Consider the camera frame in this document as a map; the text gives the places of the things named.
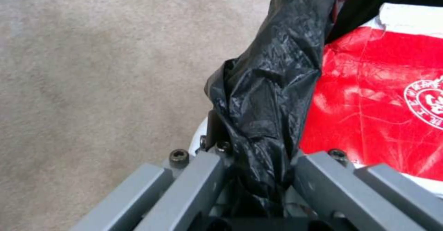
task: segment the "screw head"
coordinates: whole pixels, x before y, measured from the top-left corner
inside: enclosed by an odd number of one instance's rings
[[[169,154],[169,162],[176,167],[186,166],[189,163],[187,150],[176,149]]]
[[[348,164],[348,156],[346,153],[340,149],[331,149],[328,154],[334,158],[337,162],[341,163],[343,166]]]

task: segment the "bolt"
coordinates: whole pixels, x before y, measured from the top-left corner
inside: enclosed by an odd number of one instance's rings
[[[328,154],[334,158],[337,162],[341,163],[343,166],[347,166],[348,165],[348,156],[346,155],[346,153],[342,150],[339,149],[331,149]]]
[[[227,141],[217,142],[217,152],[230,154],[231,153],[231,144]]]
[[[189,163],[189,153],[183,149],[173,150],[169,154],[169,162],[173,167],[183,168]]]

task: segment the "plastic bag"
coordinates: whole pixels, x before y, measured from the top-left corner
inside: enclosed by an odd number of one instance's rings
[[[326,45],[302,150],[443,181],[442,20],[443,7],[386,3]]]
[[[234,149],[238,201],[231,215],[283,215],[289,163],[341,1],[271,0],[250,47],[209,78],[205,92]]]

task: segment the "logo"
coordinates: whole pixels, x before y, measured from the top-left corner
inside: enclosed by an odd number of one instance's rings
[[[410,84],[405,89],[405,100],[419,119],[443,130],[443,76]]]

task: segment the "floor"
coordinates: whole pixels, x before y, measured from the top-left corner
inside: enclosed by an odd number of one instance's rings
[[[0,0],[0,230],[67,230],[187,149],[269,0]]]

